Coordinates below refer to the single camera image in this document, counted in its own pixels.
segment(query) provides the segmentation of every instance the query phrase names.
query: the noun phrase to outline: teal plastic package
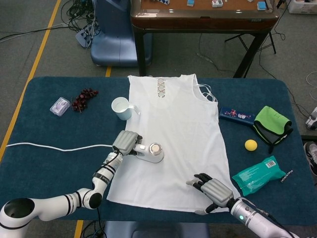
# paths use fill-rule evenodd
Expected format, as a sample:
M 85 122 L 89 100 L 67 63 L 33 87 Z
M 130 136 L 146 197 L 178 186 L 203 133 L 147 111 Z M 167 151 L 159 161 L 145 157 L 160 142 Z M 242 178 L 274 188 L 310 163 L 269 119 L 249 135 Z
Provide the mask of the teal plastic package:
M 243 196 L 255 193 L 270 180 L 280 179 L 285 176 L 276 161 L 274 156 L 264 159 L 261 163 L 253 165 L 232 178 L 237 182 L 242 189 Z

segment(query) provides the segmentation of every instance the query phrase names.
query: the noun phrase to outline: clear plastic container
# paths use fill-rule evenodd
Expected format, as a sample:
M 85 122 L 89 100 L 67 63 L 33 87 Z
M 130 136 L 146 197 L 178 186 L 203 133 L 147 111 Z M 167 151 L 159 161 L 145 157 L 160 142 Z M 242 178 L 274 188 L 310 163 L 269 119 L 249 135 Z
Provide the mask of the clear plastic container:
M 70 102 L 60 97 L 50 108 L 50 111 L 59 117 L 64 114 L 64 112 L 69 108 Z

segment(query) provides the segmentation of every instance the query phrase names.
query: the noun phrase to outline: green and black bag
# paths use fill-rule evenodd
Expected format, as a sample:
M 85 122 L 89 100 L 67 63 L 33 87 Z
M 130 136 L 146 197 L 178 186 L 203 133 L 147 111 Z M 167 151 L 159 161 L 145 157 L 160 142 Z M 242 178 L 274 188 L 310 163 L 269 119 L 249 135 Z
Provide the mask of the green and black bag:
M 254 129 L 260 138 L 269 145 L 269 153 L 273 147 L 283 141 L 292 131 L 292 122 L 273 108 L 265 106 L 254 120 Z

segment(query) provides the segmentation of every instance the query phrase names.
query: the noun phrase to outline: blue tablecloth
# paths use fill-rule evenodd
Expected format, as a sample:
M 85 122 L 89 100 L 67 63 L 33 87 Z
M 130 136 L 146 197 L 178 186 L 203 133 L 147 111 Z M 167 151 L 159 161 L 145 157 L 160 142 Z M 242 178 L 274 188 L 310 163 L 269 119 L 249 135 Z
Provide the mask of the blue tablecloth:
M 272 79 L 200 78 L 198 81 L 211 86 L 219 107 L 257 114 L 263 106 L 269 105 L 293 122 L 292 134 L 273 151 L 281 169 L 285 172 L 293 170 L 293 174 L 284 183 L 270 181 L 248 199 L 271 212 L 283 224 L 317 223 L 317 192 L 285 84 Z M 88 102 L 88 108 L 83 113 L 68 110 L 58 117 L 50 112 L 50 107 L 59 97 L 74 99 L 85 87 L 100 93 Z M 129 96 L 127 78 L 34 78 L 27 87 L 9 143 L 34 142 L 65 149 L 112 144 L 125 128 L 125 122 L 119 120 L 110 107 L 112 100 L 119 96 Z M 231 176 L 269 156 L 268 146 L 251 128 L 221 119 L 219 124 Z M 258 142 L 255 152 L 245 150 L 247 139 Z M 82 187 L 90 188 L 92 174 L 109 152 L 108 148 L 68 153 L 32 146 L 7 148 L 0 164 L 0 206 L 18 197 L 48 198 L 73 193 Z M 96 217 L 96 211 L 82 208 L 64 219 L 95 220 Z M 199 216 L 132 207 L 105 199 L 101 205 L 101 217 L 114 221 L 237 222 L 229 213 Z

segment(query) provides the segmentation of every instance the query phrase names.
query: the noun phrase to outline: sneaker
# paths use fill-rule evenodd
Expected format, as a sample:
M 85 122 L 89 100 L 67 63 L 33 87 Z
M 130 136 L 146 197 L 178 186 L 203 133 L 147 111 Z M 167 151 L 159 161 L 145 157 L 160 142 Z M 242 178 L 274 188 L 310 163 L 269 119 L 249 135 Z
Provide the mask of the sneaker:
M 310 141 L 304 144 L 306 159 L 309 163 L 312 173 L 317 176 L 317 145 Z

